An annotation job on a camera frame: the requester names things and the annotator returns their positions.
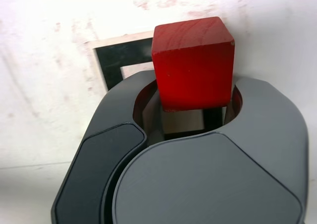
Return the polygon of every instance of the red wooden cube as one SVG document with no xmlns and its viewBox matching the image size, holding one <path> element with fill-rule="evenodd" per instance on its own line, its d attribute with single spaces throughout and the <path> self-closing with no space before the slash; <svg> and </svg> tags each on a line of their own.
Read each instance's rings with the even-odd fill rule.
<svg viewBox="0 0 317 224">
<path fill-rule="evenodd" d="M 233 58 L 234 39 L 219 17 L 157 26 L 152 59 L 163 109 L 226 106 Z"/>
</svg>

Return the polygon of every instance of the red stain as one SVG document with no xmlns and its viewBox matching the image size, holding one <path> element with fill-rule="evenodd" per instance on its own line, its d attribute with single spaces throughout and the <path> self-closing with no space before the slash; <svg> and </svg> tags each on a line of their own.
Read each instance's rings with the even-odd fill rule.
<svg viewBox="0 0 317 224">
<path fill-rule="evenodd" d="M 172 7 L 175 6 L 177 3 L 177 0 L 167 0 L 166 2 L 159 2 L 158 7 Z"/>
<path fill-rule="evenodd" d="M 59 32 L 60 31 L 60 22 L 56 23 L 54 31 L 55 32 Z"/>
<path fill-rule="evenodd" d="M 134 0 L 133 1 L 133 4 L 143 10 L 149 10 L 150 7 L 149 7 L 149 0 Z"/>
</svg>

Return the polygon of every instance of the gray curved panel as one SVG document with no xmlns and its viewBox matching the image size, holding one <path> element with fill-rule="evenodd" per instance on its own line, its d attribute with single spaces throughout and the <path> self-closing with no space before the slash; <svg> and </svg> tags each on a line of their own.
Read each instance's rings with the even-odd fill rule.
<svg viewBox="0 0 317 224">
<path fill-rule="evenodd" d="M 287 97 L 267 82 L 243 78 L 236 87 L 242 96 L 242 109 L 234 120 L 216 131 L 228 136 L 293 192 L 305 210 L 308 132 L 303 116 Z"/>
<path fill-rule="evenodd" d="M 147 147 L 142 110 L 156 90 L 154 72 L 143 71 L 106 94 L 53 203 L 52 223 L 112 223 L 111 201 L 120 173 Z"/>
<path fill-rule="evenodd" d="M 218 133 L 156 144 L 116 186 L 114 224 L 297 224 L 298 199 Z"/>
</svg>

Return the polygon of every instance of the white wall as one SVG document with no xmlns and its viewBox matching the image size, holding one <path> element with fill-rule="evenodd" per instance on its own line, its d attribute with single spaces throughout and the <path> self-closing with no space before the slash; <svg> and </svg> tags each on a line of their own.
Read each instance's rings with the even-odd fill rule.
<svg viewBox="0 0 317 224">
<path fill-rule="evenodd" d="M 236 40 L 234 72 L 302 112 L 316 183 L 316 0 L 0 0 L 0 168 L 72 160 L 105 93 L 86 42 L 216 15 Z"/>
</svg>

